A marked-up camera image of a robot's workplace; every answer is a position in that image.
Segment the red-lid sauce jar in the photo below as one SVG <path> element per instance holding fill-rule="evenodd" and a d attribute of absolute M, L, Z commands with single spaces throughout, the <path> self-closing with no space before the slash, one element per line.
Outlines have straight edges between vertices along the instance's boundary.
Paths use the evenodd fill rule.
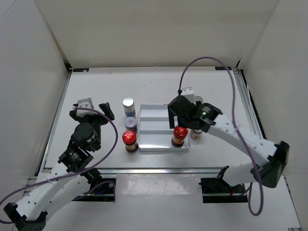
<path fill-rule="evenodd" d="M 175 126 L 173 130 L 173 137 L 171 142 L 176 147 L 181 147 L 184 144 L 184 140 L 188 135 L 188 129 Z"/>
<path fill-rule="evenodd" d="M 129 153 L 133 153 L 138 150 L 137 135 L 132 130 L 127 130 L 122 135 L 122 140 L 125 145 L 125 149 Z"/>

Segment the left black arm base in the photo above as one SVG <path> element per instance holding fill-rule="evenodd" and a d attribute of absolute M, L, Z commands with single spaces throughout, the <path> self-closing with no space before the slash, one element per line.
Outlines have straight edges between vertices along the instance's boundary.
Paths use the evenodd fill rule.
<path fill-rule="evenodd" d="M 116 178 L 104 178 L 96 168 L 79 176 L 86 180 L 88 188 L 72 201 L 114 202 L 116 200 Z"/>

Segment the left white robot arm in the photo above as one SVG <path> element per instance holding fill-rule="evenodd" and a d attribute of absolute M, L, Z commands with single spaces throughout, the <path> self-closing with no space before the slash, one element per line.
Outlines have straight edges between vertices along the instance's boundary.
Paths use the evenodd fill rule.
<path fill-rule="evenodd" d="M 92 153 L 101 148 L 101 127 L 113 125 L 114 113 L 109 103 L 101 103 L 100 111 L 89 101 L 78 101 L 69 115 L 78 122 L 66 150 L 43 181 L 18 189 L 31 191 L 16 203 L 8 203 L 4 212 L 19 231 L 41 231 L 47 221 L 72 200 L 97 194 L 111 184 L 104 179 L 93 160 Z"/>

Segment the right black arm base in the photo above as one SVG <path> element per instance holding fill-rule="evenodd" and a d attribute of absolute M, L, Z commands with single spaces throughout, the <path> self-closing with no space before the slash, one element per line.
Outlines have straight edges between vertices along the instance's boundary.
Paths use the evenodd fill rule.
<path fill-rule="evenodd" d="M 248 189 L 244 184 L 230 186 L 222 179 L 228 168 L 223 167 L 214 178 L 200 179 L 198 184 L 201 186 L 204 204 L 248 203 Z"/>

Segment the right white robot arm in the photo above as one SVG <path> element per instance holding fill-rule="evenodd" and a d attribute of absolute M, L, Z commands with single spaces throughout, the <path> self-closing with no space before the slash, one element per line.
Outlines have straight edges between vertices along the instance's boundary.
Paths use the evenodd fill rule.
<path fill-rule="evenodd" d="M 225 193 L 233 186 L 251 182 L 261 182 L 267 188 L 277 186 L 288 162 L 288 143 L 274 143 L 244 128 L 234 127 L 220 109 L 209 103 L 192 103 L 182 95 L 173 99 L 167 108 L 170 128 L 174 128 L 176 117 L 180 127 L 220 138 L 251 158 L 249 164 L 221 170 L 216 180 L 219 191 Z"/>

